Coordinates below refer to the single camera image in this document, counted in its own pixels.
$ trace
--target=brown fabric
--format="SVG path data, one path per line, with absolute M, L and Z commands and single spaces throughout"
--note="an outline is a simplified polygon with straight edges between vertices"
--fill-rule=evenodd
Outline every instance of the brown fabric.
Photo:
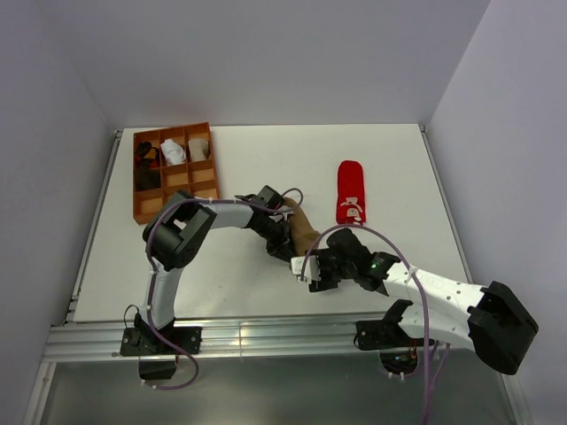
M 283 197 L 283 204 L 294 208 L 298 203 L 290 197 Z M 311 223 L 309 223 L 309 219 L 301 207 L 295 210 L 294 214 L 290 215 L 289 222 L 291 238 L 293 239 L 295 249 L 298 255 L 305 255 L 311 244 L 320 234 L 311 227 Z

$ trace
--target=wall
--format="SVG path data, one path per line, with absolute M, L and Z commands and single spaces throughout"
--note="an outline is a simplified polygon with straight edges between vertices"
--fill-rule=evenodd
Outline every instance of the wall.
M 429 130 L 473 276 L 540 324 L 519 371 L 538 425 L 567 416 L 565 16 L 564 0 L 491 2 Z
M 0 423 L 19 423 L 60 322 L 111 132 L 35 3 L 0 2 Z
M 37 0 L 116 127 L 427 122 L 489 0 Z

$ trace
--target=wooden organizer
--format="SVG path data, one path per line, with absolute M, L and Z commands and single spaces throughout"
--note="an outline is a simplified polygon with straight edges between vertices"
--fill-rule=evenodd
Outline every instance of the wooden organizer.
M 209 142 L 209 157 L 204 161 L 191 162 L 189 154 L 190 139 L 206 139 Z M 185 149 L 186 161 L 177 166 L 168 166 L 160 145 L 167 139 L 173 139 Z M 135 152 L 141 142 L 150 142 L 159 150 L 159 171 L 161 186 L 159 189 L 136 189 Z M 214 146 L 208 122 L 189 126 L 162 128 L 160 130 L 143 131 L 134 134 L 134 220 L 138 224 L 147 224 L 177 190 L 188 190 L 194 197 L 212 197 L 218 199 L 219 180 L 214 162 Z

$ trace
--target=red cloth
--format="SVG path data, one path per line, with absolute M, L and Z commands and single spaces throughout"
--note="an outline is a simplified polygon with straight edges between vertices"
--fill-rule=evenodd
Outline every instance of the red cloth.
M 337 223 L 366 222 L 364 174 L 356 161 L 343 161 L 338 166 Z

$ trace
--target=black cable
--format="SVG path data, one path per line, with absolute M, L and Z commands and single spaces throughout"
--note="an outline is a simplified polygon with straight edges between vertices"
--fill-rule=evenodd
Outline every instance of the black cable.
M 128 307 L 126 307 L 126 310 L 124 310 L 124 329 L 128 329 L 128 324 L 126 323 L 126 314 L 128 313 L 128 310 L 132 307 L 134 307 L 136 309 L 138 314 L 140 313 L 140 309 L 138 308 L 137 305 L 130 304 Z

